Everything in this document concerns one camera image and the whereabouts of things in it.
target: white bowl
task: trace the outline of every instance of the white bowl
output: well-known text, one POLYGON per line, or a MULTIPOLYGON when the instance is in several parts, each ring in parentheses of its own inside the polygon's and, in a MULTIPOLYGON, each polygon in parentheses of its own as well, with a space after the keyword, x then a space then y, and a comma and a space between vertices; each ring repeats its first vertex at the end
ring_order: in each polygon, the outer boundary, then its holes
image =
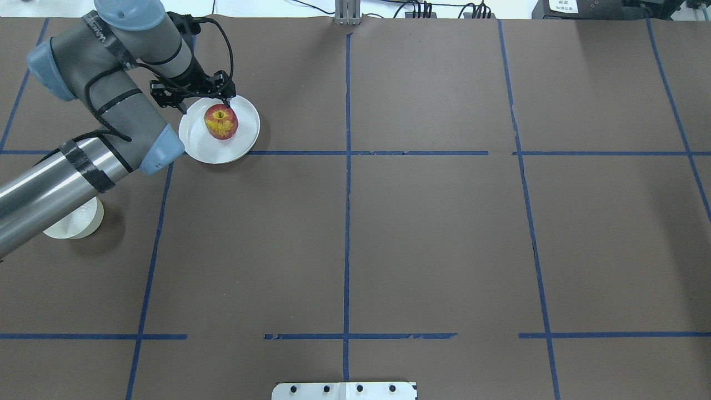
POLYGON ((207 164, 224 164, 244 156, 260 135, 260 115, 249 100, 235 96, 230 107, 237 115, 237 132, 230 139, 218 140, 205 126, 205 111, 218 99, 202 98, 188 108, 178 127, 178 136, 188 155, 207 164))
POLYGON ((104 219, 104 206, 96 197, 47 228, 45 235, 55 239, 81 239, 94 233, 104 219))

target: blue grid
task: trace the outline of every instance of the blue grid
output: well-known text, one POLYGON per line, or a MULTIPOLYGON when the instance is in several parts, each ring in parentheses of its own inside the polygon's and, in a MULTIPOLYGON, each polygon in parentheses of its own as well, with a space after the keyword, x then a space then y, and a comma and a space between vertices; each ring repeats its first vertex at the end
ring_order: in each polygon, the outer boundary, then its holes
MULTIPOLYGON (((39 44, 45 35, 49 19, 45 19, 42 26, 40 35, 37 40, 39 44)), ((515 113, 513 111, 513 90, 511 88, 510 73, 508 68, 508 59, 506 55, 506 45, 503 35, 503 24, 501 20, 498 20, 498 32, 501 42, 501 55, 503 61, 503 68, 506 77, 506 88, 508 92, 508 100, 510 106, 510 116, 513 129, 515 132, 515 143, 516 151, 512 153, 513 156, 518 158, 520 178, 523 189, 523 196, 526 208, 526 214, 528 218, 529 233, 531 238, 531 244, 533 248, 533 256, 535 261, 535 270, 538 280, 538 290, 541 305, 541 313, 544 325, 544 332, 522 332, 518 334, 518 337, 522 340, 545 340, 548 350, 550 373, 552 379, 553 396, 556 400, 560 400, 560 390, 557 379, 557 371, 555 366, 555 353, 553 348, 553 340, 565 340, 565 339, 605 339, 605 338, 620 338, 620 337, 634 337, 634 338, 645 338, 645 337, 711 337, 711 332, 691 332, 691 331, 638 331, 638 332, 552 332, 550 329, 550 321, 548 317, 547 305, 545 300, 545 288, 543 284, 543 274, 540 264, 540 258, 538 255, 538 245, 535 236, 535 224, 533 220, 533 212, 530 204, 530 197, 528 193, 528 183, 525 176, 525 165, 524 157, 536 157, 536 156, 603 156, 603 157, 654 157, 654 156, 682 156, 689 159, 690 167, 694 175, 697 187, 704 204, 707 217, 711 221, 711 209, 706 197, 705 190, 703 188, 701 179, 698 174, 698 170, 695 164, 694 157, 707 157, 711 156, 711 152, 692 152, 683 129, 683 124, 680 120, 676 104, 674 102, 671 90, 669 88, 664 69, 661 63, 661 58, 659 56, 656 42, 654 40, 653 29, 651 21, 647 19, 646 25, 648 29, 648 34, 651 42, 651 47, 654 53, 654 57, 657 62, 660 77, 667 93, 671 110, 673 111, 675 121, 679 129, 681 139, 684 144, 685 151, 683 152, 578 152, 578 151, 524 151, 521 147, 520 135, 518 131, 518 123, 516 122, 515 113)), ((250 155, 294 155, 294 156, 345 156, 346 157, 346 211, 345 211, 345 243, 344 243, 344 275, 343 275, 343 332, 342 333, 295 333, 295 334, 265 334, 265 340, 342 340, 343 341, 343 379, 348 381, 349 370, 348 370, 348 355, 349 355, 349 341, 350 340, 449 340, 456 336, 456 333, 351 333, 350 332, 350 210, 351 210, 351 157, 352 156, 409 156, 409 155, 424 155, 424 156, 486 156, 487 151, 353 151, 351 149, 351 34, 346 36, 346 150, 345 151, 259 151, 253 150, 249 152, 250 155)), ((7 137, 11 130, 12 122, 16 114, 17 108, 21 101, 23 91, 25 89, 28 80, 29 71, 26 70, 23 77, 21 86, 17 93, 14 106, 12 108, 9 119, 6 123, 5 130, 2 138, 0 139, 0 154, 46 154, 48 150, 5 150, 4 145, 6 144, 7 137)), ((159 214, 159 222, 156 228, 156 235, 154 239, 153 252, 151 254, 151 262, 149 266, 148 277, 146 280, 146 290, 144 292, 144 301, 141 308, 141 317, 139 319, 139 327, 136 334, 36 334, 36 333, 6 333, 0 334, 0 340, 132 340, 135 342, 134 346, 134 356, 131 365, 131 371, 129 375, 129 382, 127 387, 126 399, 130 400, 133 393, 133 387, 135 383, 138 362, 140 358, 141 343, 144 340, 186 340, 188 335, 185 334, 145 334, 144 327, 146 322, 146 315, 149 305, 149 299, 151 294, 151 287, 153 283, 153 276, 156 266, 156 258, 158 254, 158 247, 160 236, 162 232, 164 214, 166 207, 166 200, 169 192, 169 187, 171 183, 171 177, 173 173, 173 165, 171 164, 168 169, 168 174, 166 176, 166 182, 164 186, 163 199, 161 202, 161 209, 159 214)))

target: red apple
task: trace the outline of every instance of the red apple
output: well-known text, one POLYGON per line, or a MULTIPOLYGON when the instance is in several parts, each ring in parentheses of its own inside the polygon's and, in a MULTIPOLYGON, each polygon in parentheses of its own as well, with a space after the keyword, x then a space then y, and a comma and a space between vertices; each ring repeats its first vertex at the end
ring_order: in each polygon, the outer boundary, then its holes
POLYGON ((239 124, 235 112, 224 104, 215 104, 205 112, 205 126, 215 139, 226 140, 235 136, 239 124))

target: light blue joint cap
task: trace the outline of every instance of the light blue joint cap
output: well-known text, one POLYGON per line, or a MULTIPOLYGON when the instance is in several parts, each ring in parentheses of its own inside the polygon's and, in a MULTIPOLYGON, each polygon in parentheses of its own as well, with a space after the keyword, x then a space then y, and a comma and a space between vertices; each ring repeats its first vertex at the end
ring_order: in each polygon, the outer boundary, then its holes
POLYGON ((40 81, 42 86, 57 98, 64 101, 74 100, 77 97, 67 88, 67 84, 64 83, 64 79, 59 73, 57 63, 54 61, 51 41, 52 38, 44 41, 25 57, 27 68, 40 81))
POLYGON ((124 31, 145 31, 166 17, 160 0, 94 0, 101 19, 124 31))
POLYGON ((143 158, 139 169, 146 175, 152 175, 180 157, 185 151, 185 145, 170 125, 163 128, 158 139, 143 158))

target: blue line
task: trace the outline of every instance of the blue line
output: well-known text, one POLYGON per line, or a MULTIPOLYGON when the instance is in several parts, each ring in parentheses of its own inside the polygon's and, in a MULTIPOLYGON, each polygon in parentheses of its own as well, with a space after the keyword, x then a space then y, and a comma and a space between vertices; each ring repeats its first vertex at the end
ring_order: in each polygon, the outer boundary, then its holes
POLYGON ((247 153, 255 156, 344 156, 346 152, 338 151, 288 151, 288 150, 252 150, 247 153))
MULTIPOLYGON (((136 340, 135 334, 103 333, 0 333, 0 340, 136 340)), ((143 340, 186 340, 188 335, 143 335, 143 340)))
POLYGON ((0 154, 49 154, 50 150, 2 150, 0 154))
POLYGON ((129 375, 129 384, 126 390, 126 400, 131 400, 133 396, 133 385, 136 381, 136 370, 138 369, 138 360, 141 354, 141 337, 146 326, 146 314, 148 314, 148 301, 151 298, 151 287, 153 285, 153 274, 156 270, 156 259, 158 257, 158 243, 161 240, 161 232, 163 231, 163 219, 166 213, 166 200, 168 198, 168 189, 171 185, 171 177, 173 176, 173 164, 168 165, 168 174, 166 175, 166 186, 163 188, 163 200, 161 202, 161 212, 158 217, 158 227, 156 228, 156 239, 153 242, 153 254, 151 255, 151 266, 148 269, 148 279, 146 280, 146 292, 143 296, 143 308, 141 309, 141 319, 138 324, 138 334, 136 338, 136 346, 134 347, 134 358, 131 363, 131 374, 129 375))
POLYGON ((689 147, 689 141, 686 138, 686 133, 684 132, 684 126, 681 123, 681 118, 679 117, 679 112, 676 109, 676 103, 674 102, 674 97, 671 95, 671 89, 669 88, 669 83, 666 79, 666 74, 664 73, 664 67, 662 66, 662 60, 659 57, 659 51, 657 51, 657 43, 654 41, 654 32, 652 32, 652 23, 649 17, 647 17, 647 32, 649 32, 649 41, 652 43, 652 51, 654 52, 654 58, 657 61, 657 67, 659 68, 659 76, 662 78, 662 83, 664 84, 664 90, 669 98, 669 105, 671 105, 671 110, 674 113, 674 119, 676 120, 676 126, 679 128, 679 134, 681 134, 681 140, 684 142, 684 149, 689 157, 689 164, 691 164, 691 171, 694 173, 694 179, 696 179, 696 186, 699 188, 699 193, 701 194, 701 200, 703 201, 704 207, 706 208, 706 217, 711 221, 711 207, 709 207, 709 201, 706 198, 706 192, 704 191, 704 186, 701 183, 701 178, 699 177, 699 172, 696 170, 696 163, 694 162, 694 156, 689 147))
POLYGON ((514 152, 523 156, 686 156, 687 152, 514 152))
POLYGON ((351 35, 346 35, 346 240, 343 249, 343 381, 350 379, 351 331, 351 35))
POLYGON ((488 152, 484 151, 398 151, 398 150, 382 150, 382 151, 355 151, 352 152, 355 156, 488 156, 488 152))
MULTIPOLYGON (((40 36, 37 38, 36 46, 39 46, 40 43, 42 43, 42 39, 44 38, 45 32, 47 31, 48 24, 49 18, 45 18, 44 24, 42 25, 42 30, 40 31, 40 36)), ((15 119, 15 113, 17 112, 17 107, 19 107, 20 105, 20 99, 22 98, 22 93, 25 91, 25 86, 27 85, 27 79, 29 77, 30 70, 26 69, 25 75, 22 77, 22 84, 20 84, 20 90, 18 90, 17 96, 15 97, 15 104, 13 104, 12 111, 10 111, 10 117, 7 120, 7 124, 5 124, 5 132, 3 132, 2 139, 0 139, 0 152, 2 152, 3 148, 5 148, 5 141, 7 140, 7 137, 10 134, 10 128, 12 127, 12 122, 15 119)))
POLYGON ((519 339, 597 339, 608 337, 711 337, 711 332, 657 331, 657 332, 551 332, 519 333, 519 339))
MULTIPOLYGON (((535 261, 536 278, 538 279, 538 296, 540 298, 540 308, 543 314, 543 327, 546 334, 550 334, 550 322, 548 320, 548 307, 545 301, 545 290, 543 288, 543 274, 540 269, 540 257, 538 255, 538 243, 535 237, 535 228, 533 226, 533 213, 531 212, 530 197, 528 196, 528 183, 526 182, 525 170, 523 167, 523 155, 521 149, 521 140, 518 132, 518 123, 516 116, 513 113, 513 91, 511 90, 511 79, 508 71, 508 59, 506 57, 506 45, 503 39, 503 26, 501 20, 496 20, 498 23, 498 35, 501 42, 501 57, 503 59, 503 70, 506 75, 506 90, 508 91, 508 104, 511 111, 511 123, 515 133, 516 152, 518 153, 518 168, 521 174, 521 184, 523 185, 523 199, 526 204, 526 216, 528 217, 528 230, 531 236, 531 245, 533 246, 533 259, 535 261)), ((553 341, 547 337, 546 345, 548 348, 548 362, 550 364, 550 376, 553 383, 553 396, 555 400, 560 400, 560 390, 558 387, 558 373, 555 367, 555 355, 553 353, 553 341)))
POLYGON ((449 340, 456 333, 279 333, 264 340, 449 340))

